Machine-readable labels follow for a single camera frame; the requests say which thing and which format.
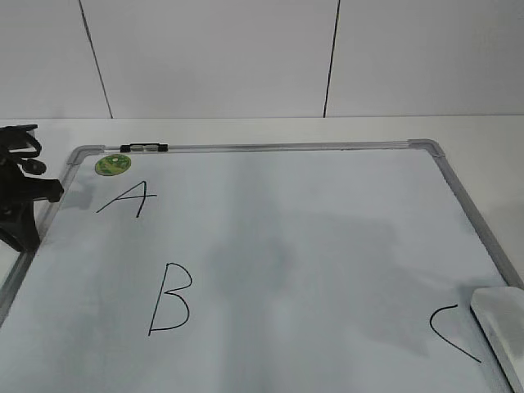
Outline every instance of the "white table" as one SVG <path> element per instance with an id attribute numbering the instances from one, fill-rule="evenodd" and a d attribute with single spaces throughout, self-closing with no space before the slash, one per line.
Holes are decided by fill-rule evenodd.
<path id="1" fill-rule="evenodd" d="M 524 116 L 438 116 L 265 120 L 0 120 L 38 124 L 46 176 L 59 176 L 79 145 L 164 142 L 256 144 L 431 138 L 524 277 Z M 16 253 L 0 246 L 0 277 Z"/>

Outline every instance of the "round sticker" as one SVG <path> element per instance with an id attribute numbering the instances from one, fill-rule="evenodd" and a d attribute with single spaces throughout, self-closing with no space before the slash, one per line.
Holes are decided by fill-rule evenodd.
<path id="1" fill-rule="evenodd" d="M 95 171 L 101 176 L 122 174 L 131 166 L 131 159 L 123 154 L 111 154 L 98 160 Z"/>

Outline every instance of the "white eraser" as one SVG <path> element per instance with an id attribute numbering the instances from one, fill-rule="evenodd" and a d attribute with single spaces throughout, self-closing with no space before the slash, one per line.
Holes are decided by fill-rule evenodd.
<path id="1" fill-rule="evenodd" d="M 471 306 L 509 384 L 516 393 L 524 393 L 524 291 L 479 288 Z"/>

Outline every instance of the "whiteboard surface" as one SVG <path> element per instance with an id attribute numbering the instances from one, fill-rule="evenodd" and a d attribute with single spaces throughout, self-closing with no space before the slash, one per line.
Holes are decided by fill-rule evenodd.
<path id="1" fill-rule="evenodd" d="M 425 151 L 136 155 L 112 178 L 98 158 L 0 329 L 2 391 L 505 388 L 468 311 L 504 281 Z M 141 199 L 96 213 L 141 181 L 138 218 Z M 190 318 L 148 336 L 166 264 Z M 434 326 L 481 364 L 429 326 L 453 304 Z M 154 327 L 186 315 L 162 295 Z"/>

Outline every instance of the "black clip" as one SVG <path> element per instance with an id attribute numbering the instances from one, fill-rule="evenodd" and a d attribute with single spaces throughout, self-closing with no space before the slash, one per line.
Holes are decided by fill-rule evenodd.
<path id="1" fill-rule="evenodd" d="M 34 159 L 42 146 L 29 132 L 37 127 L 27 124 L 0 128 L 0 240 L 19 252 L 34 251 L 40 245 L 33 202 L 58 202 L 64 193 L 58 180 L 26 178 L 22 172 L 40 175 L 47 169 Z M 13 151 L 28 147 L 34 150 Z"/>
<path id="2" fill-rule="evenodd" d="M 168 151 L 166 143 L 131 143 L 129 145 L 120 145 L 120 153 L 130 153 L 131 151 Z"/>

